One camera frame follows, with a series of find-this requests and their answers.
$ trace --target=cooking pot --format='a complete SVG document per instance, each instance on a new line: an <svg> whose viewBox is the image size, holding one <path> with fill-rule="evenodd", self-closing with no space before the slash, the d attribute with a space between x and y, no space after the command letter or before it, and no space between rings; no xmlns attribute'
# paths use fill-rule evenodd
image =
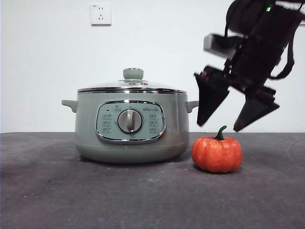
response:
<svg viewBox="0 0 305 229"><path fill-rule="evenodd" d="M182 154L188 146L188 113L198 101L187 93L143 80L125 69L124 80L82 88L77 101L62 100L76 113L75 144L86 158L108 163L148 163Z"/></svg>

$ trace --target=metal rim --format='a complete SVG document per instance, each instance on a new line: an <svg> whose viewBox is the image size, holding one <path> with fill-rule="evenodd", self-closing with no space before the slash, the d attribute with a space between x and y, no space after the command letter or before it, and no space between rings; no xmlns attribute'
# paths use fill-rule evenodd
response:
<svg viewBox="0 0 305 229"><path fill-rule="evenodd" d="M165 89L165 88L142 88L142 87L132 87L132 88L121 88L121 87L95 87L95 88L82 88L77 90L77 93L181 93L187 94L186 91L175 90L175 89Z"/></svg>

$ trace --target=robotic arm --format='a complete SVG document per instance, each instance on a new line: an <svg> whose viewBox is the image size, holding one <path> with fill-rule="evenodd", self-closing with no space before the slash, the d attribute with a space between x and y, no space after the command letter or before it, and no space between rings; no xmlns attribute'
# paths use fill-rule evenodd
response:
<svg viewBox="0 0 305 229"><path fill-rule="evenodd" d="M305 0L286 1L305 3ZM205 37L204 50L226 58L226 62L223 70L206 66L200 74L194 74L199 87L198 125L206 123L227 97L229 86L245 94L246 99L234 124L237 132L279 108L274 103L276 91L264 84L267 79L283 79L291 72L294 35L305 15L275 2L235 0L226 15L224 36ZM228 37L228 29L240 36ZM287 46L285 68L279 75L271 76Z"/></svg>

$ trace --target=wall outlet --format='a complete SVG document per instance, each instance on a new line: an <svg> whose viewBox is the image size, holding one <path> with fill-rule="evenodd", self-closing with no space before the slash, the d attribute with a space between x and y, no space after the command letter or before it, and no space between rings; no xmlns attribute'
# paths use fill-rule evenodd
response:
<svg viewBox="0 0 305 229"><path fill-rule="evenodd" d="M91 25L111 25L111 4L99 3L91 5Z"/></svg>

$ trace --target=white wall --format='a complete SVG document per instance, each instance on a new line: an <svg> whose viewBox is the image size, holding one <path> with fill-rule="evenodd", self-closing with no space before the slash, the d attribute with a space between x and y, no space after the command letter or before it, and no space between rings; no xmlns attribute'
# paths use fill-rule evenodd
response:
<svg viewBox="0 0 305 229"><path fill-rule="evenodd" d="M0 3L0 31L1 31L1 3ZM1 52L1 36L0 36L0 53ZM0 55L0 133L1 133L1 56Z"/></svg>
<svg viewBox="0 0 305 229"><path fill-rule="evenodd" d="M172 85L198 99L194 72L224 59L203 52L203 37L223 33L228 0L112 0L112 26L92 27L87 0L1 1L1 132L74 131L75 114L61 105L76 90L116 81L127 67L146 80ZM305 131L305 28L295 36L295 67L285 80L268 82L280 109L245 132ZM283 58L279 69L285 64ZM231 89L204 127L190 114L190 131L233 124L244 97Z"/></svg>

